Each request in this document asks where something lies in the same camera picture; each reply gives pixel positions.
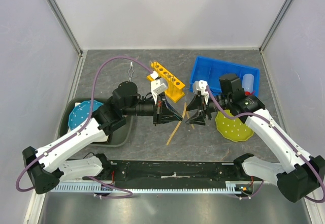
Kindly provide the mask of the metal crucible tongs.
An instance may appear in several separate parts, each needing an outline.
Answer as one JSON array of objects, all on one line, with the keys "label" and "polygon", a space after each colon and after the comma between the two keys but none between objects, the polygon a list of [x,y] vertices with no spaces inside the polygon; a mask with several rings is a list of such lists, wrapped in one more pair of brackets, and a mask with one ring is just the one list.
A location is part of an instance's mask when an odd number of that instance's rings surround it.
[{"label": "metal crucible tongs", "polygon": [[133,74],[134,74],[134,68],[133,68],[133,62],[130,62],[130,67],[128,70],[128,82],[131,82],[132,78],[133,78]]}]

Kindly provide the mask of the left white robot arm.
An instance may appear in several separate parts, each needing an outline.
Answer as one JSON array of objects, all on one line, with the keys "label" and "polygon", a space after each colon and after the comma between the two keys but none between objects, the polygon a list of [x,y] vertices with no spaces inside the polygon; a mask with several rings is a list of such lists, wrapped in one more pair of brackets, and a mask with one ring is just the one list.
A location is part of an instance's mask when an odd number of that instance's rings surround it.
[{"label": "left white robot arm", "polygon": [[60,182],[79,177],[108,179],[112,171],[104,154],[96,154],[89,159],[68,159],[89,144],[123,127],[127,116],[150,116],[154,125],[181,121],[182,116],[166,99],[166,80],[153,80],[150,88],[152,97],[148,99],[138,94],[135,83],[122,82],[105,103],[96,110],[90,109],[89,117],[75,129],[46,146],[25,148],[22,152],[23,171],[28,174],[36,193],[47,193]]}]

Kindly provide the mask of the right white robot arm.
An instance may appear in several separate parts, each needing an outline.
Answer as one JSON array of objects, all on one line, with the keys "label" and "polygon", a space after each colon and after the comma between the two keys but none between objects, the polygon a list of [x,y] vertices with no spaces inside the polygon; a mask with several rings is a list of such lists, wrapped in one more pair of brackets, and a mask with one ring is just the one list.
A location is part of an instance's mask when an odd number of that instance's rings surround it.
[{"label": "right white robot arm", "polygon": [[311,201],[310,193],[324,189],[324,158],[313,157],[299,146],[275,122],[258,97],[245,92],[236,74],[224,74],[219,82],[221,94],[218,96],[212,94],[204,80],[193,84],[194,97],[186,109],[196,110],[196,113],[187,123],[205,125],[213,112],[220,112],[231,120],[240,119],[262,139],[279,162],[267,162],[247,153],[234,160],[233,176],[238,180],[253,176],[267,181],[293,203],[301,198]]}]

